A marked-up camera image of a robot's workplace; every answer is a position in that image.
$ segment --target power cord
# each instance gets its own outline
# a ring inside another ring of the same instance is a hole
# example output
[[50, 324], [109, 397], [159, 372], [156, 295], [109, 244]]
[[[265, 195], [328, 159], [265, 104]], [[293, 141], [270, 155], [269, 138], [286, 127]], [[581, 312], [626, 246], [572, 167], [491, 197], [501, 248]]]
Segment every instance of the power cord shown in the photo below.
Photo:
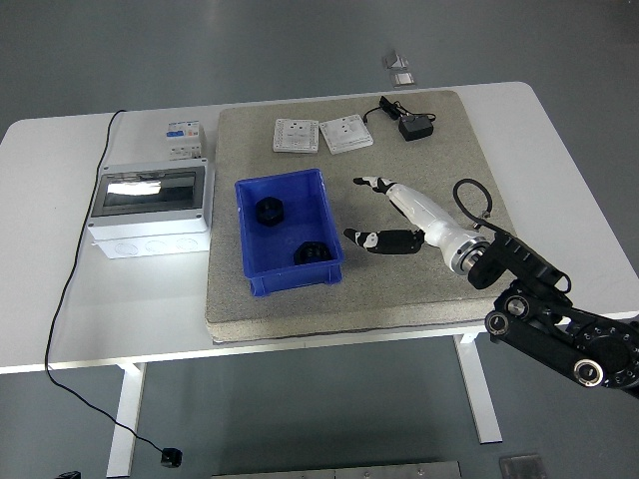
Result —
[[392, 120], [397, 120], [402, 115], [413, 115], [414, 117], [426, 117], [430, 122], [434, 122], [437, 119], [437, 116], [434, 113], [413, 113], [407, 110], [405, 107], [401, 105], [399, 100], [395, 102], [390, 102], [386, 97], [381, 97], [379, 99], [379, 106], [368, 110], [363, 114], [361, 120], [364, 124], [368, 123], [368, 114], [377, 110], [384, 110]]
[[429, 137], [434, 132], [437, 117], [432, 113], [413, 113], [403, 107], [399, 101], [391, 103], [387, 97], [379, 99], [379, 106], [364, 113], [362, 121], [368, 123], [368, 114], [376, 110], [384, 110], [392, 120], [399, 120], [399, 132], [407, 142]]
[[73, 276], [74, 276], [74, 274], [76, 272], [76, 269], [78, 267], [78, 259], [80, 257], [80, 247], [82, 245], [82, 239], [84, 238], [85, 224], [87, 223], [89, 215], [91, 214], [91, 205], [93, 204], [93, 200], [94, 200], [95, 195], [96, 195], [96, 187], [98, 186], [98, 181], [100, 180], [100, 171], [102, 169], [102, 164], [104, 162], [104, 159], [105, 159], [105, 157], [107, 155], [107, 150], [109, 149], [109, 140], [110, 140], [110, 137], [111, 137], [111, 127], [112, 127], [113, 122], [115, 121], [116, 117], [118, 115], [120, 115], [121, 113], [124, 113], [124, 112], [126, 112], [126, 110], [118, 110], [116, 113], [114, 113], [113, 116], [111, 117], [111, 121], [109, 122], [109, 127], [107, 128], [107, 140], [106, 140], [106, 143], [105, 143], [105, 146], [104, 146], [104, 151], [102, 152], [102, 156], [100, 157], [100, 162], [98, 162], [98, 166], [96, 168], [96, 177], [95, 177], [95, 181], [94, 181], [94, 185], [93, 185], [93, 192], [91, 194], [91, 199], [89, 200], [89, 206], [87, 207], [87, 211], [86, 211], [85, 216], [84, 216], [84, 221], [82, 223], [82, 230], [80, 231], [80, 237], [78, 238], [78, 243], [76, 245], [76, 252], [75, 252], [75, 255], [74, 255], [74, 259], [73, 259], [73, 266], [71, 267], [71, 272], [69, 273], [69, 277], [67, 278], [67, 281], [65, 282], [64, 287], [62, 288], [62, 293], [60, 294], [60, 300], [58, 301], [58, 307], [56, 308], [56, 311], [53, 314], [53, 319], [51, 320], [51, 328], [49, 329], [49, 338], [47, 339], [47, 349], [46, 349], [45, 354], [44, 354], [44, 369], [45, 369], [45, 372], [47, 373], [47, 376], [49, 377], [49, 380], [54, 385], [64, 389], [67, 392], [70, 392], [71, 394], [76, 396], [78, 399], [80, 399], [82, 402], [84, 402], [87, 406], [89, 406], [91, 409], [102, 413], [103, 415], [105, 415], [106, 417], [111, 419], [111, 421], [114, 424], [116, 424], [117, 426], [120, 426], [120, 427], [126, 429], [127, 431], [131, 432], [131, 434], [133, 434], [136, 439], [139, 439], [139, 440], [144, 441], [144, 442], [146, 442], [148, 444], [151, 444], [155, 449], [157, 449], [160, 453], [162, 453], [162, 465], [163, 466], [166, 466], [166, 467], [180, 467], [180, 464], [182, 464], [182, 451], [180, 451], [179, 449], [175, 449], [175, 448], [160, 449], [158, 446], [156, 446], [149, 439], [138, 435], [129, 426], [118, 422], [115, 417], [113, 417], [111, 414], [109, 414], [105, 410], [100, 409], [99, 407], [94, 406], [93, 404], [91, 404], [84, 397], [82, 397], [78, 392], [76, 392], [73, 389], [71, 389], [70, 387], [65, 386], [64, 384], [58, 382], [53, 377], [53, 375], [51, 374], [51, 366], [49, 364], [49, 355], [51, 353], [51, 342], [52, 342], [52, 339], [53, 339], [53, 331], [55, 330], [56, 322], [58, 320], [58, 316], [60, 315], [60, 311], [62, 309], [62, 304], [64, 303], [64, 299], [65, 299], [65, 297], [67, 295], [67, 289], [69, 288], [69, 285], [71, 284]]
[[[482, 212], [481, 218], [476, 217], [475, 215], [473, 215], [468, 210], [468, 208], [463, 204], [461, 199], [459, 198], [459, 188], [461, 188], [463, 185], [473, 185], [473, 186], [479, 188], [479, 190], [486, 197], [486, 209]], [[489, 230], [493, 230], [494, 232], [500, 232], [500, 233], [503, 233], [503, 234], [508, 234], [508, 232], [506, 230], [503, 230], [500, 227], [498, 227], [498, 226], [496, 226], [496, 225], [494, 225], [492, 223], [489, 223], [486, 220], [486, 219], [490, 218], [490, 213], [492, 212], [492, 196], [490, 195], [490, 191], [488, 190], [488, 188], [485, 187], [479, 181], [474, 180], [473, 178], [464, 178], [462, 180], [459, 180], [457, 183], [455, 183], [455, 186], [452, 187], [452, 197], [455, 200], [455, 202], [457, 203], [457, 206], [459, 207], [461, 212], [464, 213], [467, 217], [469, 217], [471, 220], [474, 221], [474, 225], [473, 225], [474, 229], [479, 230], [479, 228], [481, 228], [481, 227], [486, 227]]]

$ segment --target black cable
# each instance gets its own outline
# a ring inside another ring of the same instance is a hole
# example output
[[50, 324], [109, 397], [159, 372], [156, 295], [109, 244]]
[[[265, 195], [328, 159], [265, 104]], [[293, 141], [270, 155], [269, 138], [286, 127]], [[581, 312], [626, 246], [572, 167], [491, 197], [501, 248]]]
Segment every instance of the black cable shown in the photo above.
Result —
[[[427, 117], [428, 120], [430, 120], [430, 122], [434, 122], [437, 119], [437, 116], [434, 113], [412, 113], [409, 110], [407, 110], [406, 108], [404, 108], [401, 103], [399, 102], [399, 100], [393, 102], [393, 104], [400, 110], [402, 110], [404, 113], [406, 113], [407, 115], [413, 115], [414, 117]], [[361, 120], [363, 121], [363, 123], [366, 125], [368, 123], [368, 114], [372, 113], [376, 110], [381, 110], [383, 107], [377, 107], [377, 108], [373, 108], [371, 110], [368, 110], [366, 113], [363, 114], [363, 117], [361, 117]]]
[[397, 100], [394, 104], [403, 112], [408, 115], [413, 115], [414, 117], [427, 117], [430, 122], [434, 122], [437, 119], [437, 116], [434, 113], [413, 113], [403, 107], [403, 105]]
[[[479, 190], [486, 197], [487, 205], [486, 205], [486, 210], [484, 210], [484, 213], [483, 213], [484, 218], [476, 217], [468, 210], [467, 207], [464, 206], [463, 202], [459, 198], [459, 193], [458, 193], [459, 187], [461, 187], [462, 185], [474, 185], [478, 187]], [[477, 225], [486, 227], [490, 230], [493, 230], [496, 233], [501, 233], [503, 235], [507, 235], [508, 237], [512, 237], [512, 235], [506, 230], [503, 230], [497, 225], [494, 225], [493, 223], [490, 223], [486, 220], [486, 218], [490, 217], [490, 213], [492, 212], [492, 196], [490, 195], [490, 191], [482, 183], [480, 183], [477, 180], [474, 180], [473, 178], [464, 178], [462, 180], [459, 180], [457, 183], [455, 183], [455, 186], [452, 187], [452, 197], [454, 198], [461, 212], [464, 213], [471, 220], [473, 220]], [[567, 282], [566, 288], [561, 292], [563, 292], [564, 294], [567, 294], [572, 289], [572, 280], [570, 279], [570, 276], [566, 274], [565, 272], [559, 269], [557, 271], [566, 279], [566, 282]]]
[[374, 112], [375, 110], [381, 110], [382, 107], [377, 107], [377, 108], [373, 108], [372, 110], [368, 110], [366, 113], [363, 114], [363, 117], [361, 118], [361, 120], [363, 121], [364, 124], [368, 123], [368, 114]]
[[69, 277], [67, 278], [67, 282], [65, 282], [64, 287], [62, 288], [62, 293], [60, 294], [60, 301], [58, 302], [58, 307], [56, 308], [56, 312], [53, 314], [53, 319], [51, 321], [51, 329], [49, 330], [49, 339], [47, 340], [47, 350], [46, 350], [46, 352], [44, 354], [44, 369], [45, 369], [45, 371], [47, 373], [47, 376], [49, 376], [49, 379], [51, 380], [51, 382], [53, 384], [55, 384], [56, 386], [64, 389], [67, 392], [70, 392], [71, 394], [76, 396], [78, 399], [80, 399], [82, 402], [84, 402], [87, 406], [89, 406], [91, 409], [104, 414], [109, 419], [111, 419], [111, 421], [113, 421], [114, 424], [116, 424], [117, 426], [120, 426], [120, 427], [128, 430], [129, 432], [131, 432], [131, 434], [133, 434], [136, 437], [136, 439], [140, 439], [141, 441], [144, 441], [144, 442], [147, 442], [147, 443], [151, 444], [153, 447], [155, 447], [158, 451], [160, 451], [162, 453], [163, 452], [162, 449], [160, 449], [158, 446], [156, 446], [152, 441], [150, 441], [149, 439], [146, 439], [146, 438], [144, 438], [142, 436], [139, 436], [129, 426], [126, 426], [126, 425], [118, 422], [111, 414], [109, 414], [108, 412], [104, 411], [103, 409], [100, 409], [97, 406], [94, 406], [89, 401], [87, 401], [84, 397], [82, 397], [80, 394], [78, 394], [76, 391], [74, 391], [70, 387], [65, 386], [64, 384], [62, 384], [62, 383], [58, 382], [57, 380], [55, 380], [53, 378], [53, 375], [51, 374], [50, 365], [49, 365], [49, 354], [51, 352], [51, 341], [53, 339], [53, 331], [54, 331], [54, 329], [56, 327], [56, 321], [58, 320], [58, 315], [60, 314], [60, 310], [62, 309], [62, 304], [63, 304], [65, 296], [67, 294], [67, 289], [69, 288], [69, 284], [71, 284], [71, 280], [73, 279], [73, 275], [75, 274], [76, 268], [78, 267], [78, 258], [80, 256], [80, 246], [82, 244], [82, 239], [84, 238], [85, 225], [87, 223], [87, 220], [89, 219], [89, 215], [91, 214], [91, 205], [93, 204], [93, 199], [95, 198], [95, 195], [96, 195], [96, 187], [98, 186], [98, 180], [100, 179], [100, 170], [102, 168], [102, 163], [104, 162], [104, 158], [107, 155], [107, 150], [109, 149], [109, 138], [111, 136], [111, 126], [113, 125], [113, 122], [116, 119], [116, 117], [119, 114], [124, 113], [124, 112], [126, 112], [126, 110], [118, 110], [116, 113], [114, 113], [113, 117], [111, 117], [111, 121], [109, 122], [109, 127], [107, 128], [107, 141], [106, 141], [106, 144], [104, 146], [104, 151], [102, 152], [102, 157], [100, 157], [100, 162], [98, 163], [98, 167], [96, 169], [96, 178], [95, 178], [95, 182], [94, 182], [94, 185], [93, 185], [93, 193], [91, 194], [91, 200], [89, 200], [89, 206], [87, 207], [87, 212], [85, 213], [84, 221], [82, 223], [82, 230], [80, 231], [80, 237], [78, 238], [78, 244], [76, 246], [76, 253], [75, 253], [75, 256], [74, 256], [74, 259], [73, 259], [73, 266], [71, 267], [71, 272], [69, 273]]

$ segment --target blue box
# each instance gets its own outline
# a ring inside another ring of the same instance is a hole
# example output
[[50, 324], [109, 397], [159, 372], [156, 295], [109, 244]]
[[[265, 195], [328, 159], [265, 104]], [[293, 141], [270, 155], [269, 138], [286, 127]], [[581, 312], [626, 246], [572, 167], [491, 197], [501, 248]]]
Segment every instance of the blue box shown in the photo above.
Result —
[[[339, 244], [321, 171], [285, 173], [236, 182], [242, 264], [253, 296], [309, 284], [341, 281]], [[284, 220], [275, 226], [258, 222], [256, 204], [267, 197], [284, 204]], [[295, 264], [306, 241], [323, 242], [332, 259]]]

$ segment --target cable plug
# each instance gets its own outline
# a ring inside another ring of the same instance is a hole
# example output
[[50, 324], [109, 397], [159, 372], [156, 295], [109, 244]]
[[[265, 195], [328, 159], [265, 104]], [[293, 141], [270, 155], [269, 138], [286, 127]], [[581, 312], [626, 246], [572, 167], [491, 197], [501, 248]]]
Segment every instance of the cable plug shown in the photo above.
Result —
[[165, 447], [162, 450], [161, 464], [164, 467], [180, 467], [182, 464], [182, 451], [174, 447]]
[[401, 116], [401, 110], [395, 103], [391, 103], [387, 97], [379, 99], [379, 106], [390, 116], [392, 120], [397, 120]]

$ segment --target gray concrete floor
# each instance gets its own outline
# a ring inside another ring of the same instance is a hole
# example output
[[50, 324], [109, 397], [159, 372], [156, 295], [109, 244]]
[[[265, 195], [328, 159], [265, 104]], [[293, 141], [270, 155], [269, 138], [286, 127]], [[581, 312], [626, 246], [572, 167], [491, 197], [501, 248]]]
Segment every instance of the gray concrete floor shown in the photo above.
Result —
[[[391, 48], [420, 87], [531, 85], [639, 269], [636, 0], [5, 0], [0, 137], [24, 118], [388, 90]], [[502, 444], [476, 441], [450, 338], [151, 364], [140, 432], [185, 463], [139, 443], [132, 477], [458, 460], [483, 479], [530, 452], [550, 478], [639, 475], [636, 400], [478, 348]], [[115, 412], [119, 369], [60, 377]], [[44, 374], [0, 376], [0, 424], [0, 477], [106, 472], [111, 425]]]

